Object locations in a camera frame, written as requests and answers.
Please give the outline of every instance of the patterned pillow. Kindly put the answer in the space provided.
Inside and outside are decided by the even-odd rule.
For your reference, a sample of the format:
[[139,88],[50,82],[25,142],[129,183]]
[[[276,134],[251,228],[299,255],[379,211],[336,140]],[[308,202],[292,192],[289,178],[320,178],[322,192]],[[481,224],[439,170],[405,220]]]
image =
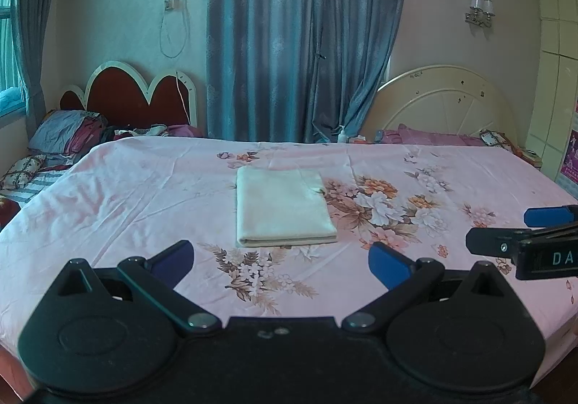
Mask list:
[[46,159],[44,155],[27,156],[19,159],[0,179],[0,190],[21,189],[28,184],[38,172]]

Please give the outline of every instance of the wall lamp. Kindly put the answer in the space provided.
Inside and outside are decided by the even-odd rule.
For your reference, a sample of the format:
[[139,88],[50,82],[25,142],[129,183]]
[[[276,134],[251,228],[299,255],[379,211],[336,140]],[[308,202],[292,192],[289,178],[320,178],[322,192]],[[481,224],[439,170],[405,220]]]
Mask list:
[[493,3],[490,0],[472,0],[472,12],[466,13],[466,22],[480,27],[492,27]]

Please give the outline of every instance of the bottle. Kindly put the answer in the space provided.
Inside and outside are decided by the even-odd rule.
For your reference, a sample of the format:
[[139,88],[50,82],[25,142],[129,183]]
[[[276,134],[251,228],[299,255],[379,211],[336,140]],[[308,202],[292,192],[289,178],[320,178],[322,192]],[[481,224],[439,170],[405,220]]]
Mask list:
[[348,136],[345,134],[345,128],[343,128],[343,125],[340,125],[340,127],[341,132],[339,132],[339,136],[337,137],[337,143],[347,143]]

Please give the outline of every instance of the gray curtain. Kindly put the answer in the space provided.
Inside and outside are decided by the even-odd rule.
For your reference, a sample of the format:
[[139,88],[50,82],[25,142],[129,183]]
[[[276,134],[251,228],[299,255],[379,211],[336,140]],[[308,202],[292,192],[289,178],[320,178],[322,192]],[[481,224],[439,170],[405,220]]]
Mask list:
[[326,0],[314,105],[315,139],[356,136],[387,65],[404,0]]
[[328,141],[357,134],[403,0],[209,0],[213,138]]
[[323,0],[209,0],[210,137],[310,139],[322,6]]
[[12,36],[26,99],[26,128],[34,135],[46,113],[40,85],[42,50],[51,0],[12,0]]

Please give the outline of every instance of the cream headboard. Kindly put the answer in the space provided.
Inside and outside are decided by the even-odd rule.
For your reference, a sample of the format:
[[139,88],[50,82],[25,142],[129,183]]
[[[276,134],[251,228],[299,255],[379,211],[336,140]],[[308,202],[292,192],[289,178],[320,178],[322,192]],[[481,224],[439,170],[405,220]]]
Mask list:
[[405,124],[415,130],[473,135],[504,132],[517,144],[510,105],[488,81],[452,65],[409,71],[382,85],[361,134],[373,141],[379,129]]

